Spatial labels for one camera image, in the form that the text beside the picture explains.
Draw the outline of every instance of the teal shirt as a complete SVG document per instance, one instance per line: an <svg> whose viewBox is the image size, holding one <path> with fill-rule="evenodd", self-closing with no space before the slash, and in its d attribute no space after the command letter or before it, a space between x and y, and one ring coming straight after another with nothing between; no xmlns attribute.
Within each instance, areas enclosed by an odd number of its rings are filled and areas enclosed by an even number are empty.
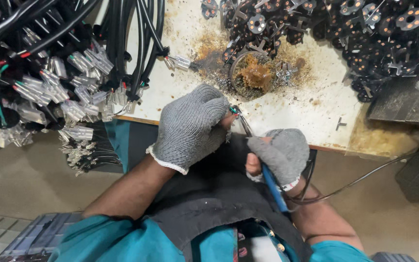
<svg viewBox="0 0 419 262"><path fill-rule="evenodd" d="M234 261L237 235L232 228L220 226L205 232L197 239L195 244L199 248L201 262ZM311 248L313 255L310 262L371 262L362 251L340 241L323 241ZM287 246L279 255L283 261L286 261L285 257L292 262L297 260ZM183 253L153 220L116 221L98 215L67 229L61 244L54 250L48 262L54 261L185 262L185 259Z"/></svg>

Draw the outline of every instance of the black apron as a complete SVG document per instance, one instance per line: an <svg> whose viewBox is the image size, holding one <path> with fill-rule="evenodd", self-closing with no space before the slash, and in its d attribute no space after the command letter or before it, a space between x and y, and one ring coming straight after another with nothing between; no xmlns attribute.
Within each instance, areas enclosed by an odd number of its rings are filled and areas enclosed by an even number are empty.
<svg viewBox="0 0 419 262"><path fill-rule="evenodd" d="M242 220L264 221L307 262L312 250L291 220L279 212L267 186L246 176L250 149L246 139L232 135L229 143L193 165L187 175L176 174L145 212L192 261L190 241L201 233Z"/></svg>

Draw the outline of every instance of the blue soldering iron handle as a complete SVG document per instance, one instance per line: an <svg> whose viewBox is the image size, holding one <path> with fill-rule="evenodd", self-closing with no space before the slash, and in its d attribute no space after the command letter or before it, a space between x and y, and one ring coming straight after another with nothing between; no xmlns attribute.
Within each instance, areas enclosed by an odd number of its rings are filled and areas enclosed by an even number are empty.
<svg viewBox="0 0 419 262"><path fill-rule="evenodd" d="M277 189L276 182L274 181L274 175L271 173L271 170L269 170L269 167L265 163L261 163L261 169L263 176L265 177L266 184L268 185L268 188L271 191L274 200L276 201L277 207L281 212L287 212L289 209L287 208L281 193Z"/></svg>

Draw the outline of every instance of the gray knit glove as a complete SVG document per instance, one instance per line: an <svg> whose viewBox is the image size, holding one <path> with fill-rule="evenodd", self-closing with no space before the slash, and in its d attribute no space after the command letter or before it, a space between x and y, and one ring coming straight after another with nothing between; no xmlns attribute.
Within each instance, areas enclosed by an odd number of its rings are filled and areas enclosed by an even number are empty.
<svg viewBox="0 0 419 262"><path fill-rule="evenodd" d="M285 191L292 189L306 167L310 148L305 136L298 129L275 129L266 134L272 137L268 144L253 137L248 139L248 147L269 167ZM247 176L256 182L264 182L263 175Z"/></svg>
<svg viewBox="0 0 419 262"><path fill-rule="evenodd" d="M201 84L163 108L158 139L147 153L160 165L187 174L191 165L226 140L227 131L218 122L228 110L229 102L221 92Z"/></svg>

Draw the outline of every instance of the floor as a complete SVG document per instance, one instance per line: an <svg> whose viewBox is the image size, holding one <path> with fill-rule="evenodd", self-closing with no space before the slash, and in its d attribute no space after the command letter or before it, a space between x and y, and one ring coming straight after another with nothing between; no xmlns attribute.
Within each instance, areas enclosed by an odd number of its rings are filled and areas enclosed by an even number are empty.
<svg viewBox="0 0 419 262"><path fill-rule="evenodd" d="M41 133L32 145L0 151L0 215L32 220L41 213L82 210L120 177L106 172L75 177L57 136ZM380 164L319 152L313 183L328 193ZM358 232L367 254L404 253L419 262L419 203L409 203L393 178L402 166L391 165L330 202Z"/></svg>

